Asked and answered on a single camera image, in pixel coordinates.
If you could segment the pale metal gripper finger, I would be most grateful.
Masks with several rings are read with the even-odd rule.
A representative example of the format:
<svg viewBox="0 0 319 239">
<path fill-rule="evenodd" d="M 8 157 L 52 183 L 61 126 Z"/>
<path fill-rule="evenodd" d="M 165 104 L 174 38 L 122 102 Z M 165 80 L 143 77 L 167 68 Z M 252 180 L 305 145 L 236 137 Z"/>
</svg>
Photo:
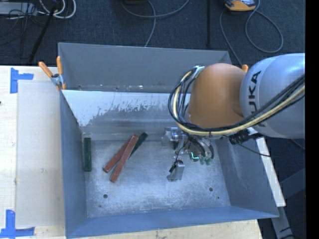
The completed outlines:
<svg viewBox="0 0 319 239">
<path fill-rule="evenodd" d="M 181 180 L 184 168 L 185 165 L 182 161 L 175 161 L 169 169 L 168 181 Z"/>
<path fill-rule="evenodd" d="M 177 127 L 165 127 L 161 137 L 163 147 L 174 146 L 179 143 L 179 131 Z"/>
</svg>

